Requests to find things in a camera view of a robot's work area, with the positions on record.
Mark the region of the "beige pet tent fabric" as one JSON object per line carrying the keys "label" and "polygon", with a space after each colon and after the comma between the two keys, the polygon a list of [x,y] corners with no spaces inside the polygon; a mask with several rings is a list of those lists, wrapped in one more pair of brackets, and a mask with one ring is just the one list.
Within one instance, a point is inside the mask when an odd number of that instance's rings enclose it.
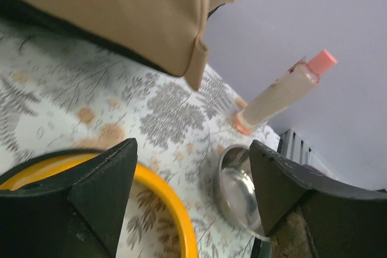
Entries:
{"label": "beige pet tent fabric", "polygon": [[1,0],[1,13],[88,40],[198,90],[208,17],[234,0]]}

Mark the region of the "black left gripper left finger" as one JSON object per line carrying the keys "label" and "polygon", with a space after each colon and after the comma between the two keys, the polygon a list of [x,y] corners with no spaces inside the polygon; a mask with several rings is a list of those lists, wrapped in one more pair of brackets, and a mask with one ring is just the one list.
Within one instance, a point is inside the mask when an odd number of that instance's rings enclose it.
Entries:
{"label": "black left gripper left finger", "polygon": [[128,138],[17,190],[1,191],[2,257],[114,257],[137,165]]}

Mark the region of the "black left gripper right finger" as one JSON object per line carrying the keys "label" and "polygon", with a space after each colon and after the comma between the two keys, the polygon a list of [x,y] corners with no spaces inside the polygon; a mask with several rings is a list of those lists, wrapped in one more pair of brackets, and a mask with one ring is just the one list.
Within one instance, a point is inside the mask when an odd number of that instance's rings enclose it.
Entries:
{"label": "black left gripper right finger", "polygon": [[250,165],[274,257],[386,257],[386,193],[331,179],[255,140]]}

